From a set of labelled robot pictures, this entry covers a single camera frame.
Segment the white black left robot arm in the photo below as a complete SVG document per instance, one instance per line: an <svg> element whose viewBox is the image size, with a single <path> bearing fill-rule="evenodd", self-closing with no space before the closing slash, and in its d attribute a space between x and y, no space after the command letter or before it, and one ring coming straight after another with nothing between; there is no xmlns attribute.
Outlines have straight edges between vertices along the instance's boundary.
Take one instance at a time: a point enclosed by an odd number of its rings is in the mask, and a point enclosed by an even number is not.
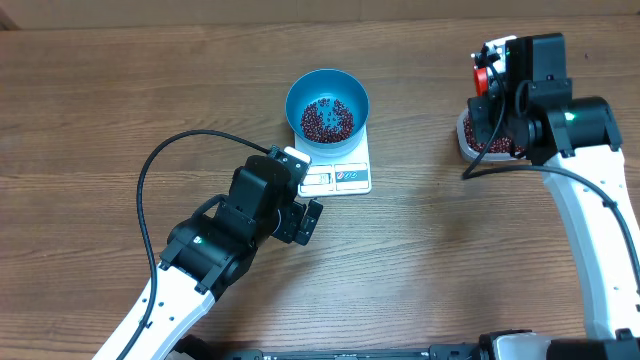
<svg viewBox="0 0 640 360"><path fill-rule="evenodd" d="M235 171L228 194L210 198L173 228L155 279L97 358L166 358L247 273L269 237L306 245L322 212L315 200L296 200L310 165L309 155L291 147L249 157Z"/></svg>

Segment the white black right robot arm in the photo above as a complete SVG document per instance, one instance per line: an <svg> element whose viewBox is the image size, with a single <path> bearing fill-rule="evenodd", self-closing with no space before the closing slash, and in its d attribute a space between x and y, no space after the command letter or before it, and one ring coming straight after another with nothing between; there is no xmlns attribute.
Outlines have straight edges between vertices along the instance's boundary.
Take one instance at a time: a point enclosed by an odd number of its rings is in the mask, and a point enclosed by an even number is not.
<svg viewBox="0 0 640 360"><path fill-rule="evenodd" d="M505 171L542 175L573 254L586 335L493 332L479 338L470 357L637 358L639 225L610 105L598 96L574 96L559 33L495 39L472 58L476 94L467 115L474 138L484 149L507 138Z"/></svg>

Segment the red scoop with blue handle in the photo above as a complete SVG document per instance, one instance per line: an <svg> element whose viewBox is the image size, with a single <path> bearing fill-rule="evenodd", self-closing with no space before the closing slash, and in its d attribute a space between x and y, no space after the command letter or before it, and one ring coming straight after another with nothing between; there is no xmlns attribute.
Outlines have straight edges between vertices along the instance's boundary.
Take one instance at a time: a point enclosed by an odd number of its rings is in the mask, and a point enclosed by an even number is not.
<svg viewBox="0 0 640 360"><path fill-rule="evenodd" d="M483 96L489 91L489 75L487 72L487 68L474 68L474 84L476 89L476 94L478 96Z"/></svg>

